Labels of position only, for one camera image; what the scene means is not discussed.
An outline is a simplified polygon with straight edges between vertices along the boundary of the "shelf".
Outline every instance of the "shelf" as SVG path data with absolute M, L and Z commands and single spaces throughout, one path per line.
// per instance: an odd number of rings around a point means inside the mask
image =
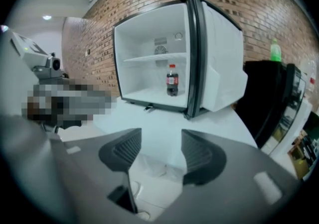
M 152 60 L 180 59 L 180 58 L 186 58 L 186 57 L 187 57 L 186 52 L 167 53 L 167 54 L 138 57 L 133 59 L 126 59 L 124 60 L 124 62 L 145 62 L 145 61 L 152 61 Z
M 148 88 L 125 94 L 123 98 L 167 106 L 187 107 L 185 92 L 179 91 L 176 97 L 171 97 L 166 93 L 166 88 L 161 87 Z

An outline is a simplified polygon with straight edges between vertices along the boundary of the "bottle label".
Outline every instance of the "bottle label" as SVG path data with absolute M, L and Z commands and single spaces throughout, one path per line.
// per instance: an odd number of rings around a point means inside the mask
M 171 85 L 178 85 L 178 77 L 166 77 L 166 83 Z

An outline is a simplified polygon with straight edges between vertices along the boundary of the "green bottle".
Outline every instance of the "green bottle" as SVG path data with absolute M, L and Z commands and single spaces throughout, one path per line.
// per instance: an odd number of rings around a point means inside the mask
M 270 46 L 270 60 L 281 62 L 281 48 L 277 44 L 277 39 L 273 39 L 273 43 Z

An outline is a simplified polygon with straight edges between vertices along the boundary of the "brick wall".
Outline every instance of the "brick wall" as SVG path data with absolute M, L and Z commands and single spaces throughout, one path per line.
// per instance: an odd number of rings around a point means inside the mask
M 86 79 L 119 96 L 113 60 L 112 26 L 154 4 L 172 0 L 98 0 L 83 19 L 68 18 L 62 35 L 63 64 L 71 78 Z M 319 42 L 293 0 L 209 0 L 229 13 L 244 32 L 245 61 L 270 57 L 278 39 L 285 63 L 308 57 L 319 70 Z M 91 54 L 84 56 L 87 49 Z M 317 107 L 319 74 L 312 103 Z

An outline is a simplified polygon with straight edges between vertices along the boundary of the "ceiling light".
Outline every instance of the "ceiling light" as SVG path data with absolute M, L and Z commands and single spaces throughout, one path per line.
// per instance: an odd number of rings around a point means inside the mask
M 9 29 L 8 26 L 6 26 L 6 25 L 1 25 L 1 31 L 2 31 L 3 33 L 6 32 L 8 29 Z
M 51 19 L 51 18 L 52 18 L 52 16 L 45 15 L 45 16 L 43 16 L 42 18 L 44 18 L 45 20 L 49 20 L 49 19 Z

